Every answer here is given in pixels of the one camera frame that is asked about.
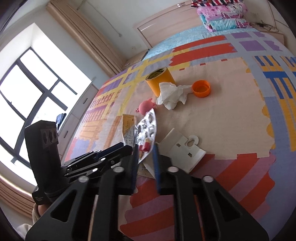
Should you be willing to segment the person's left hand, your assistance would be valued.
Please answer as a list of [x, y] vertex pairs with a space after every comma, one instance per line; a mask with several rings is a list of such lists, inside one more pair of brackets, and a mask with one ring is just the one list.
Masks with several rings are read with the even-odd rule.
[[42, 216], [49, 207], [50, 207], [50, 205], [48, 205], [48, 204], [38, 205], [37, 209], [38, 209], [39, 216]]

